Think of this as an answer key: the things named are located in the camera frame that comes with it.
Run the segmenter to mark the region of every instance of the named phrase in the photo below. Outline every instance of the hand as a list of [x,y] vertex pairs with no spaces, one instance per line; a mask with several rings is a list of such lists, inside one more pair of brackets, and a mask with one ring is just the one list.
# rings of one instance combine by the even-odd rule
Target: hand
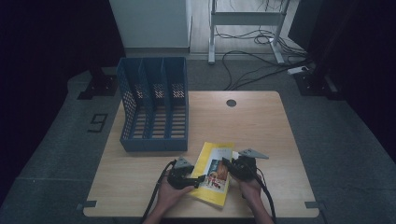
[[173,207],[175,204],[180,201],[181,197],[186,193],[192,191],[194,186],[188,186],[184,189],[174,189],[168,183],[168,175],[169,171],[166,171],[163,180],[161,181],[161,185],[158,190],[157,203],[152,210],[151,214],[148,215],[145,224],[157,224],[160,223],[161,219],[165,215],[165,213]]
[[256,179],[252,179],[249,181],[242,181],[235,176],[233,179],[236,180],[239,184],[239,189],[241,190],[242,195],[247,200],[249,206],[253,200],[260,199],[262,195],[262,186],[257,182]]
[[250,208],[253,216],[258,224],[274,224],[267,210],[265,210],[264,204],[262,203],[262,186],[257,182],[256,179],[249,181],[242,181],[232,175],[233,179],[239,184],[239,189],[242,195],[247,200],[247,206]]
[[163,208],[165,211],[177,204],[183,195],[194,189],[194,186],[188,186],[184,189],[174,189],[168,182],[168,175],[169,171],[166,171],[158,191],[156,204],[156,206]]

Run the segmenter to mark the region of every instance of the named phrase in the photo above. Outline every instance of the book cover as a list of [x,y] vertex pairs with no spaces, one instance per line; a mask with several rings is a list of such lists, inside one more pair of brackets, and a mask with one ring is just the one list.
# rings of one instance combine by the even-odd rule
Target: book cover
[[206,175],[205,181],[200,184],[198,189],[190,192],[190,195],[204,202],[223,207],[231,177],[222,158],[231,160],[232,156],[233,143],[205,142],[191,173],[192,178]]

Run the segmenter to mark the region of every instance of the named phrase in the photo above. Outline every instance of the black cable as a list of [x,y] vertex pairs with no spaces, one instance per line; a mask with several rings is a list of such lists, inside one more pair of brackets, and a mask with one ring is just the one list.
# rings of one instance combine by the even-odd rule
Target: black cable
[[[253,39],[254,43],[259,44],[259,45],[268,45],[271,44],[269,38],[274,38],[274,33],[270,32],[270,31],[265,31],[261,29],[261,26],[259,26],[258,30],[255,31],[251,31],[249,33],[246,33],[244,35],[228,35],[228,34],[221,34],[218,31],[218,27],[215,27],[216,30],[216,36],[219,36],[221,38],[224,39],[229,39],[229,38],[233,38],[233,39]],[[255,36],[248,36],[248,35],[252,35],[254,33],[259,32],[258,35]],[[282,49],[289,54],[295,54],[295,55],[299,55],[301,57],[306,57],[306,52],[303,49],[297,49],[297,48],[293,48],[290,47],[285,39],[283,39],[282,37],[279,37],[278,39],[278,44],[282,47]]]
[[[266,4],[266,8],[265,8],[265,11],[267,10],[267,8],[268,8],[268,4],[269,4],[269,2],[270,2],[270,0],[267,0],[267,4]],[[256,11],[259,11],[259,8],[262,6],[262,5],[264,5],[264,0],[262,0],[262,3],[257,7],[257,9],[256,9]]]
[[319,209],[319,212],[320,212],[320,215],[321,215],[321,216],[322,216],[322,218],[323,218],[323,221],[324,221],[324,223],[325,223],[325,224],[328,224],[328,222],[327,222],[327,218],[324,216],[324,213],[323,213],[323,211]]
[[163,181],[163,178],[165,177],[165,173],[166,173],[166,171],[168,170],[168,167],[169,167],[170,165],[175,165],[176,162],[177,162],[177,161],[170,161],[170,162],[165,166],[165,168],[163,169],[163,172],[161,173],[160,178],[158,178],[158,180],[157,180],[157,184],[155,185],[154,191],[152,191],[151,199],[149,200],[148,207],[146,208],[146,212],[145,212],[145,214],[142,216],[142,219],[140,220],[140,223],[143,223],[143,222],[146,220],[146,218],[147,218],[147,216],[148,216],[148,214],[149,214],[149,210],[150,210],[152,204],[154,203],[154,199],[155,199],[155,196],[157,195],[158,188],[160,187],[161,182]]
[[233,3],[231,1],[232,0],[230,0],[230,7],[233,9],[233,11],[235,11],[235,8],[233,7]]
[[[251,56],[251,57],[254,57],[254,58],[256,58],[256,59],[258,59],[258,60],[260,60],[260,61],[262,61],[262,62],[269,63],[269,64],[271,64],[272,66],[285,67],[285,69],[282,69],[282,70],[279,70],[279,71],[276,71],[276,72],[273,72],[273,73],[270,73],[270,74],[267,74],[267,75],[264,75],[264,76],[261,76],[261,77],[258,77],[258,78],[242,79],[243,77],[245,77],[245,76],[248,75],[248,74],[251,74],[251,73],[254,73],[254,72],[258,72],[259,70],[261,70],[261,69],[263,69],[263,68],[265,68],[265,67],[270,67],[270,66],[265,66],[265,65],[264,65],[264,66],[262,66],[262,67],[260,67],[260,68],[258,68],[258,69],[256,69],[256,70],[254,70],[254,71],[250,71],[250,72],[245,73],[245,74],[242,75],[240,78],[238,78],[238,79],[236,80],[236,82],[233,84],[233,77],[232,77],[231,71],[230,71],[230,69],[228,68],[227,64],[225,63],[225,57],[226,57],[227,55],[231,54],[231,53],[246,54],[246,55]],[[223,57],[222,57],[222,59],[221,59],[221,62],[222,62],[222,64],[224,65],[225,69],[227,70],[227,74],[229,75],[229,78],[230,78],[230,82],[229,82],[228,86],[227,86],[224,90],[225,90],[225,91],[234,91],[234,90],[236,90],[236,89],[239,88],[239,87],[245,86],[245,85],[247,85],[247,84],[249,84],[249,83],[253,83],[253,82],[259,81],[259,80],[261,80],[261,79],[263,79],[263,78],[265,78],[265,77],[269,77],[269,76],[271,76],[271,75],[275,75],[275,74],[284,72],[284,71],[286,71],[286,70],[288,70],[288,69],[291,69],[292,67],[301,66],[301,65],[305,65],[305,64],[307,64],[307,63],[310,63],[311,60],[310,60],[310,59],[305,59],[305,60],[303,60],[303,61],[301,61],[301,62],[293,63],[293,64],[278,64],[278,63],[272,63],[272,62],[266,61],[266,60],[264,60],[263,58],[261,58],[261,57],[259,57],[259,56],[257,56],[257,55],[251,54],[251,53],[247,53],[247,52],[244,52],[244,51],[241,51],[241,50],[232,50],[232,51],[229,51],[229,52],[227,52],[227,53],[225,53],[225,54],[223,55]]]
[[260,171],[260,174],[262,174],[262,180],[264,181],[264,185],[267,186],[267,183],[265,183],[265,177],[264,177],[264,174],[262,173],[262,170],[259,169],[258,167],[257,167],[257,170]]
[[269,0],[267,0],[267,5],[265,6],[265,11],[267,11],[267,9],[268,9],[268,5],[270,4],[270,1]]
[[244,163],[244,165],[245,165],[245,167],[247,167],[247,168],[249,169],[250,173],[254,176],[254,178],[256,179],[256,181],[260,184],[260,186],[262,187],[262,191],[264,191],[265,195],[267,196],[267,198],[268,198],[268,203],[270,204],[270,207],[271,207],[271,216],[272,216],[272,220],[273,220],[274,224],[276,224],[276,212],[275,212],[275,207],[274,207],[274,201],[273,201],[273,199],[272,199],[272,196],[271,196],[270,191],[268,190],[266,184],[264,185],[264,184],[262,183],[262,181],[259,179],[259,177],[257,176],[257,170],[259,170],[259,168],[256,167],[257,170],[254,172],[254,171],[252,171],[252,170],[250,169],[250,166],[249,166],[249,165],[247,165],[246,163]]

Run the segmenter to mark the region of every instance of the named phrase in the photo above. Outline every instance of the power strip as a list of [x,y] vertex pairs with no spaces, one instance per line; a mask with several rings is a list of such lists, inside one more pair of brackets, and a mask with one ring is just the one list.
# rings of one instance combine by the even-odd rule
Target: power strip
[[301,66],[301,67],[295,67],[295,68],[291,68],[288,70],[288,74],[289,75],[295,75],[295,74],[299,74],[299,73],[304,73],[307,72],[309,69],[305,66]]

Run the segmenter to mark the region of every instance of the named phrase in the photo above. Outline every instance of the gray carpet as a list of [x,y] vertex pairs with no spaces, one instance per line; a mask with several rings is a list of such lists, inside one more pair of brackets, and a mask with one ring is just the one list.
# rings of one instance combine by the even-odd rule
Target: gray carpet
[[[233,80],[263,66],[254,60],[230,60],[227,64]],[[208,65],[204,60],[188,60],[187,67],[190,91],[221,91],[229,83],[221,61]],[[262,69],[253,76],[270,71],[275,68]],[[80,206],[88,196],[120,103],[118,92],[114,97],[77,100],[89,81],[88,73],[70,79],[69,94],[57,119],[1,206],[0,223],[138,222],[137,218],[92,218],[82,214]],[[396,165],[346,102],[301,96],[293,77],[286,72],[237,90],[279,92],[324,215],[279,218],[278,223],[396,223]],[[107,114],[100,133],[88,132],[100,128],[91,124],[95,114]],[[190,221],[199,222],[224,220]]]

